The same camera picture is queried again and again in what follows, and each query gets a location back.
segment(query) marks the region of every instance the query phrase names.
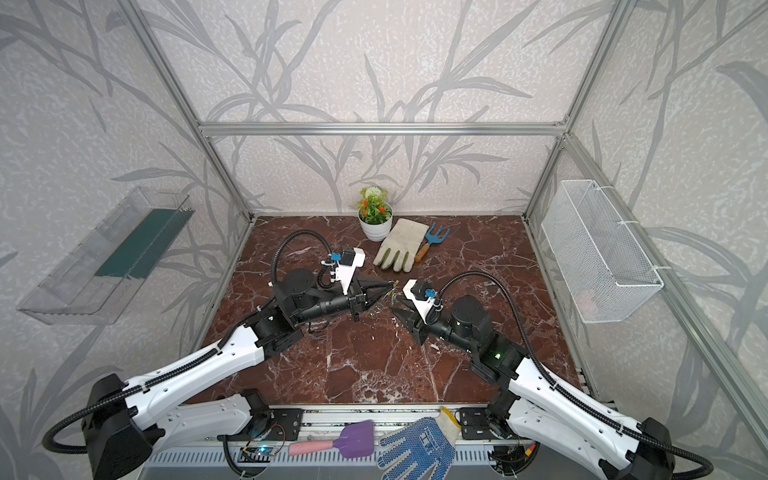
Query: pink handle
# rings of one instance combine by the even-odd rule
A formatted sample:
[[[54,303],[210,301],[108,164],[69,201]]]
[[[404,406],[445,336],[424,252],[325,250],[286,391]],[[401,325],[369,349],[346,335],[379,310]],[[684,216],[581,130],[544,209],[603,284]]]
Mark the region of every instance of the pink handle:
[[[333,440],[322,442],[298,442],[288,447],[288,455],[304,455],[305,453],[322,452],[333,448]]]

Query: potted plant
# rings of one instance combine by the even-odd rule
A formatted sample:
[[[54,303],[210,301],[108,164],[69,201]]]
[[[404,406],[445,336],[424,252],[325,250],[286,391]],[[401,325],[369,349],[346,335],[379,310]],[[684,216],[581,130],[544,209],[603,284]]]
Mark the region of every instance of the potted plant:
[[[392,229],[392,207],[386,203],[386,190],[378,187],[363,188],[357,203],[357,218],[362,231],[374,242],[380,242]]]

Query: wall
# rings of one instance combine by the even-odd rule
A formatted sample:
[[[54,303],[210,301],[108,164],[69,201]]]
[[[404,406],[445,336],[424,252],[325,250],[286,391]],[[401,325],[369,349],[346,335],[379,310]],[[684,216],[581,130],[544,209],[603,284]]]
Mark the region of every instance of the wall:
[[[575,128],[763,392],[766,11],[768,2],[706,0],[635,8]],[[531,220],[556,277],[540,223],[569,178],[582,176],[566,156]],[[555,289],[569,298],[561,280]],[[720,478],[768,478],[764,454],[659,296],[620,323],[584,325],[567,311],[603,400],[665,421]]]
[[[140,4],[205,121],[552,122],[570,106],[614,1]],[[533,190],[551,144],[217,139],[266,214],[352,211],[365,184],[388,189],[400,211],[519,212],[509,207]]]
[[[0,474],[90,477],[49,454],[46,428],[91,383],[164,365],[204,334],[246,228],[112,2],[0,5]],[[196,212],[118,321],[49,326],[16,310],[137,185],[186,191]],[[77,429],[66,442],[80,443]]]

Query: white flower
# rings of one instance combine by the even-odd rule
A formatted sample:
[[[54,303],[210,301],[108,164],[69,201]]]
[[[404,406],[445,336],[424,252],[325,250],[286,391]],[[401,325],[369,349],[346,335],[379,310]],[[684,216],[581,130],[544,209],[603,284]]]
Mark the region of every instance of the white flower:
[[[369,198],[370,200],[380,200],[381,197],[382,197],[382,189],[378,187],[366,188],[366,198]]]

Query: blue dotted glove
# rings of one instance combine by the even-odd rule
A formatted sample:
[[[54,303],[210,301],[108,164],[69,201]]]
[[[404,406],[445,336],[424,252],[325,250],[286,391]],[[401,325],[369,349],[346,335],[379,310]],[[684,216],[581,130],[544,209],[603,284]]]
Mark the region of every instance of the blue dotted glove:
[[[382,480],[419,480],[434,467],[429,480],[443,480],[451,468],[461,429],[449,410],[441,409],[437,419],[425,417],[379,440],[386,449],[379,456]]]

